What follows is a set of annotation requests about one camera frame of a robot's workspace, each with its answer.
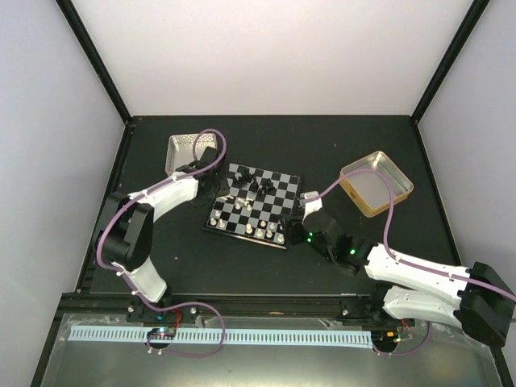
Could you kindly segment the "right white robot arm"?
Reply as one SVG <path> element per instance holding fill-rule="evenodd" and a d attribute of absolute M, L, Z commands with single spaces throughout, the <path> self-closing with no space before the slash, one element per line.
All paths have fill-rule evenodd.
<path fill-rule="evenodd" d="M 421 319 L 460 328 L 491 347 L 504 347 L 513 322 L 515 295 L 489 265 L 471 268 L 437 264 L 382 243 L 346 235 L 323 210 L 288 216 L 279 228 L 291 244 L 308 243 L 323 259 L 354 277 L 364 271 L 374 281 L 389 282 L 384 297 L 366 305 L 368 319 L 384 325 L 391 319 Z"/>

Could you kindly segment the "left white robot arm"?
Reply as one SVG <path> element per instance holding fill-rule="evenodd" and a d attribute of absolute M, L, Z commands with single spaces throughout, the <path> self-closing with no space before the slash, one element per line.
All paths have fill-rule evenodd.
<path fill-rule="evenodd" d="M 106 200 L 92 237 L 97 264 L 123 278 L 156 322 L 172 315 L 173 302 L 165 297 L 168 285 L 151 259 L 154 223 L 200 193 L 219 191 L 225 169 L 225 152 L 208 147 L 200 159 L 163 181 L 130 194 L 115 192 Z"/>

